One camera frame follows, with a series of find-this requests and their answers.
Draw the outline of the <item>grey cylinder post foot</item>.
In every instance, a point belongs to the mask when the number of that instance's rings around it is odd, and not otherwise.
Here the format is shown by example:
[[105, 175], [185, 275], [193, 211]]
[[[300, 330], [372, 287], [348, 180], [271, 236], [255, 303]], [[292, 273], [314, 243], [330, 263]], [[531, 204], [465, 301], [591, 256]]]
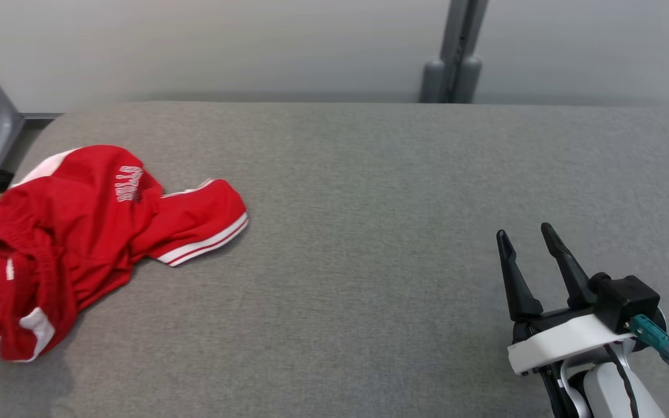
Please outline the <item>grey cylinder post foot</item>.
[[473, 103], [483, 62], [476, 55], [465, 56], [458, 68], [453, 103]]
[[442, 59], [430, 59], [425, 63], [420, 85], [420, 103], [443, 103], [444, 69]]

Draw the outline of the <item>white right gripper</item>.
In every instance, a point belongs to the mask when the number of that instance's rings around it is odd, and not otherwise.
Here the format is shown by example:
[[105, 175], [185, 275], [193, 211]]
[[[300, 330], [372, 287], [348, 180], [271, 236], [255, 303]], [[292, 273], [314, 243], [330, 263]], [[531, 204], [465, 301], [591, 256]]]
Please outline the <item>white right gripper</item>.
[[589, 277], [550, 223], [541, 224], [548, 252], [556, 260], [566, 286], [568, 309], [544, 312], [517, 266], [517, 253], [507, 233], [497, 231], [497, 246], [505, 298], [513, 321], [510, 367], [523, 374], [565, 359], [595, 352], [606, 344], [621, 345], [625, 354], [635, 350], [634, 335], [611, 331], [593, 314], [597, 296]]

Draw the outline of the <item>red basketball shorts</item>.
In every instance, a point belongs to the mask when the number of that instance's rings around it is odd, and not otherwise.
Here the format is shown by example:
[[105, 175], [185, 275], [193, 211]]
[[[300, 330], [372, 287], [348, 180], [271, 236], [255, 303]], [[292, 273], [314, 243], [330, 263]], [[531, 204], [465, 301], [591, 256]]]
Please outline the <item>red basketball shorts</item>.
[[119, 146], [46, 158], [0, 198], [0, 358], [32, 362], [53, 349], [141, 259], [175, 267], [247, 225], [244, 201], [222, 178], [167, 194]]

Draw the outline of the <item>grey vertical wall post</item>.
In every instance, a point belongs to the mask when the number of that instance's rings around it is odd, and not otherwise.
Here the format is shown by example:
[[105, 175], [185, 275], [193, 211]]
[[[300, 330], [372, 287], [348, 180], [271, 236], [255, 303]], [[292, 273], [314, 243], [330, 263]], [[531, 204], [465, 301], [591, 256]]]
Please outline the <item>grey vertical wall post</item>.
[[440, 59], [444, 61], [443, 103], [453, 103], [458, 68], [462, 59], [476, 55], [481, 26], [490, 0], [451, 0], [444, 27]]

